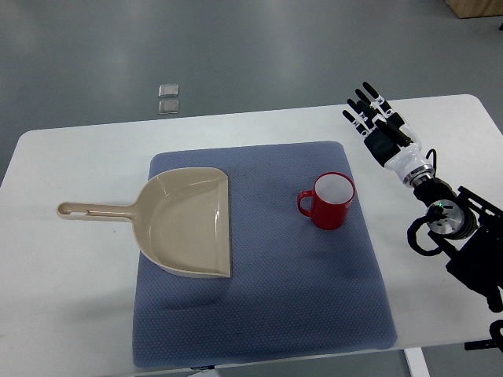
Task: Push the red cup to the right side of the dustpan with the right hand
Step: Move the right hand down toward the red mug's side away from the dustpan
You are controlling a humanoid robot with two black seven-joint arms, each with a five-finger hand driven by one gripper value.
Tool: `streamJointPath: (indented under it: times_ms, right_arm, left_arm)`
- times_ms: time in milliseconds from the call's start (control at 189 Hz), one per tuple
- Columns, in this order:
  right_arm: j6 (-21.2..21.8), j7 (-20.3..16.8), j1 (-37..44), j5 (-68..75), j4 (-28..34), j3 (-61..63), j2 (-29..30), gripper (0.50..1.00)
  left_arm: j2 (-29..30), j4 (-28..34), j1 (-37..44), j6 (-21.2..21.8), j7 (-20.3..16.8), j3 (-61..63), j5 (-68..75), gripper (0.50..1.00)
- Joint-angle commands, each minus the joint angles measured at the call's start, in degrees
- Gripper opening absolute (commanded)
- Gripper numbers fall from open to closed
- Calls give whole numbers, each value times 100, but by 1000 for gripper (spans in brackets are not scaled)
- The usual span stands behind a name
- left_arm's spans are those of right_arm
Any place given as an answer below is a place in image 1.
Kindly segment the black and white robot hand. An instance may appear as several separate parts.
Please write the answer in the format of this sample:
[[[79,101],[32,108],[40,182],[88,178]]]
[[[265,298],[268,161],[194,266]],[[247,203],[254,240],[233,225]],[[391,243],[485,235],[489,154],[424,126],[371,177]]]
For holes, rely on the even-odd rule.
[[[422,144],[401,114],[370,83],[356,89],[358,99],[347,100],[344,118],[362,137],[371,156],[394,172],[409,187],[435,176],[435,164],[422,152]]]

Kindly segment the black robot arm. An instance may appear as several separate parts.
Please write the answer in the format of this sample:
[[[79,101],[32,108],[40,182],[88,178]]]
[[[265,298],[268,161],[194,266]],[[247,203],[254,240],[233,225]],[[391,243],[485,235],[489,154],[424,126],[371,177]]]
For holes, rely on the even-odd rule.
[[[502,210],[463,186],[455,192],[436,177],[436,150],[426,157],[432,168],[421,170],[412,187],[427,211],[408,228],[407,242],[425,257],[446,254],[447,272],[501,313]]]

